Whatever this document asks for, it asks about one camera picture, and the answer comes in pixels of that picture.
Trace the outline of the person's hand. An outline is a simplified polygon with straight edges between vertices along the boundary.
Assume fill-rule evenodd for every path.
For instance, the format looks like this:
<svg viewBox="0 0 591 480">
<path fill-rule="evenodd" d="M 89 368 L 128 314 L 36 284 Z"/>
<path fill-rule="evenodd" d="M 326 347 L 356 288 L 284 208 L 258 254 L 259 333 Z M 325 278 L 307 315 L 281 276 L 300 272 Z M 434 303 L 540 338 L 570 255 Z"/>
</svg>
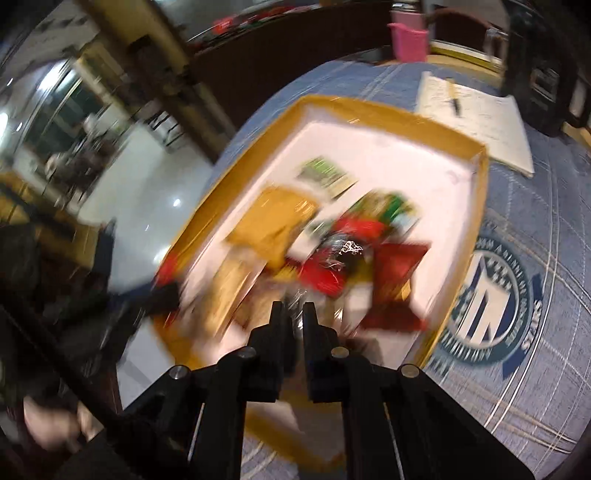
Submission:
<svg viewBox="0 0 591 480">
<path fill-rule="evenodd" d="M 23 400 L 23 415 L 29 434 L 46 451 L 66 448 L 76 453 L 103 430 L 103 425 L 82 402 L 71 412 L 43 407 L 27 396 Z"/>
</svg>

